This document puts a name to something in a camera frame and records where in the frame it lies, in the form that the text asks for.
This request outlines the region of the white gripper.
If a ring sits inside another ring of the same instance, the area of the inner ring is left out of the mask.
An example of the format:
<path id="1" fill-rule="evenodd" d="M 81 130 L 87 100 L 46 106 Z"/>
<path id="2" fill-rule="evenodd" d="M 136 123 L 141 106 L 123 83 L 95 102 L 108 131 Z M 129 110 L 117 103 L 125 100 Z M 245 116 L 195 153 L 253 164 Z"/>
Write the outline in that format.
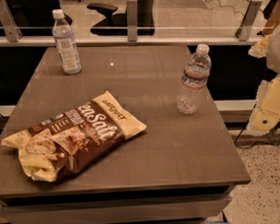
<path id="1" fill-rule="evenodd" d="M 251 57 L 266 56 L 268 68 L 280 74 L 280 24 L 273 34 L 266 35 L 248 50 Z M 251 132 L 270 132 L 280 122 L 280 75 L 262 80 L 246 129 Z"/>

